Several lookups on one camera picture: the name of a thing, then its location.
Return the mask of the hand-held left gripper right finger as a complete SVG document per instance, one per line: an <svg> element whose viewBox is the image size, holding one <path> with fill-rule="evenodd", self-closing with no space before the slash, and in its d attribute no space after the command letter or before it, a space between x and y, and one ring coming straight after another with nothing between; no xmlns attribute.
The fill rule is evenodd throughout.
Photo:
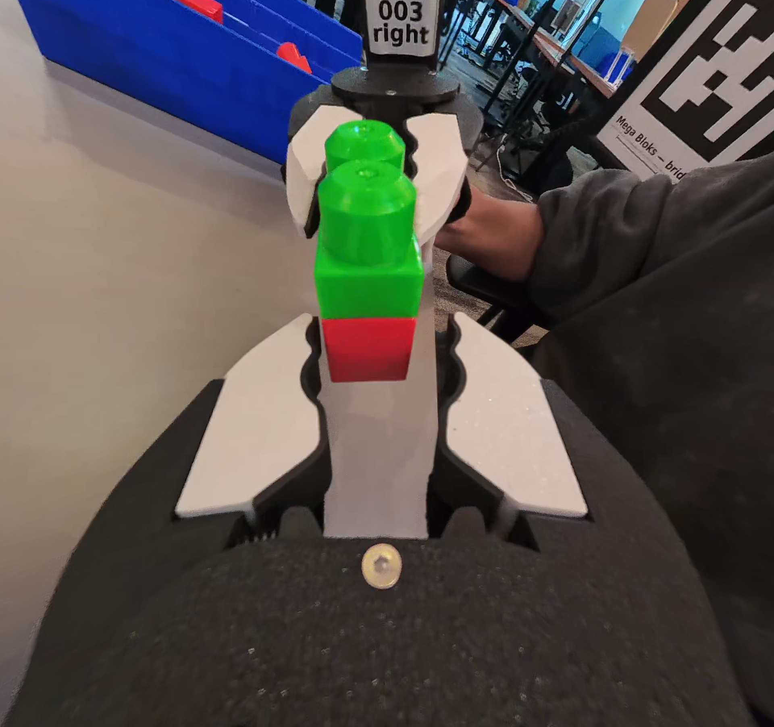
<svg viewBox="0 0 774 727"><path fill-rule="evenodd" d="M534 540L530 517L580 521L589 509L543 381L469 316L437 337L438 434L430 536L472 508L485 534Z"/></svg>

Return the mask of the blue plastic storage bin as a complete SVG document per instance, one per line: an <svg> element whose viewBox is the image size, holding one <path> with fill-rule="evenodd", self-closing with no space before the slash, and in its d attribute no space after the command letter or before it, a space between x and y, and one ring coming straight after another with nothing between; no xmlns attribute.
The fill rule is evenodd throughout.
<svg viewBox="0 0 774 727"><path fill-rule="evenodd" d="M295 103L362 59L360 35L302 0L18 0L42 55L274 162ZM297 45L313 74L276 55Z"/></svg>

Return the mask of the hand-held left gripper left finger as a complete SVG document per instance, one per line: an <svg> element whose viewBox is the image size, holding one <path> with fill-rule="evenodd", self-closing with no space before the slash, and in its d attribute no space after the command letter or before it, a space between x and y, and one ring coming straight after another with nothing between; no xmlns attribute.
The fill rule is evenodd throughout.
<svg viewBox="0 0 774 727"><path fill-rule="evenodd" d="M176 505L180 519L242 513L259 535L289 508L322 524L332 481L318 320L302 314L227 372Z"/></svg>

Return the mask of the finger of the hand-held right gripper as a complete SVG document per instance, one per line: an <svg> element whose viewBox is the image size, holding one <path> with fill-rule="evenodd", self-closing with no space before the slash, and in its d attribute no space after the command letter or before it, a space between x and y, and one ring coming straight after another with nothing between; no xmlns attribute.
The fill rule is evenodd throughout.
<svg viewBox="0 0 774 727"><path fill-rule="evenodd" d="M325 142L340 126L360 121L363 116L351 109L321 105L291 138L285 161L285 194L297 231L313 238L319 221L315 221L315 192L326 170Z"/></svg>
<svg viewBox="0 0 774 727"><path fill-rule="evenodd" d="M425 274L433 270L433 243L459 199L467 172L458 117L454 113L427 113L406 120L416 143L412 161L416 174L413 230Z"/></svg>

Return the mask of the black white marker board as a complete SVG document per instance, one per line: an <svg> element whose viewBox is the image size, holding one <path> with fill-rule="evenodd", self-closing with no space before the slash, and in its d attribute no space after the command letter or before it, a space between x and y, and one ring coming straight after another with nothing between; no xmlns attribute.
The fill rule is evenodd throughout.
<svg viewBox="0 0 774 727"><path fill-rule="evenodd" d="M672 182L772 153L773 0L691 0L611 100L605 167Z"/></svg>

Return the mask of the green toy block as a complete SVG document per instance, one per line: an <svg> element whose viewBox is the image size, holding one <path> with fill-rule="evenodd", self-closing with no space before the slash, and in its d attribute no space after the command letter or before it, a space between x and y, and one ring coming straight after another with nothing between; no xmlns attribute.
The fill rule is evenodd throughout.
<svg viewBox="0 0 774 727"><path fill-rule="evenodd" d="M356 120L325 141L314 281L324 320L414 318L424 280L406 145L388 124Z"/></svg>

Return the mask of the grey desk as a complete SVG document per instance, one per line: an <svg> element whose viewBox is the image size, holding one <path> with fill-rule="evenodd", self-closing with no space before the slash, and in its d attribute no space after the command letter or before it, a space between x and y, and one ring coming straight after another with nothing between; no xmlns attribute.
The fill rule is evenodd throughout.
<svg viewBox="0 0 774 727"><path fill-rule="evenodd" d="M279 167L39 53L2 0L2 703L108 492L313 309Z"/></svg>

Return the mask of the person's right forearm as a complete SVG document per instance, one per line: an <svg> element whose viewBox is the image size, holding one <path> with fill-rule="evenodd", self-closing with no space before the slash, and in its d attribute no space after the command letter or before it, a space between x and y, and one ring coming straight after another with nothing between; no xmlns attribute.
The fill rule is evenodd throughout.
<svg viewBox="0 0 774 727"><path fill-rule="evenodd" d="M674 183L629 171L596 170L538 202L545 236L526 281L529 299L560 322L621 293L657 270L721 254L735 234L763 235L772 249L773 157L769 153L689 172Z"/></svg>

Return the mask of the person's right hand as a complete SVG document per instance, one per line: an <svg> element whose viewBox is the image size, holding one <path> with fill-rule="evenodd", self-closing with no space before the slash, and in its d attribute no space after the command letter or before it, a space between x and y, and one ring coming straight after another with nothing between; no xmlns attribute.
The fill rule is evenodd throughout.
<svg viewBox="0 0 774 727"><path fill-rule="evenodd" d="M512 269L512 237L521 203L470 185L467 210L436 234L436 248L502 277Z"/></svg>

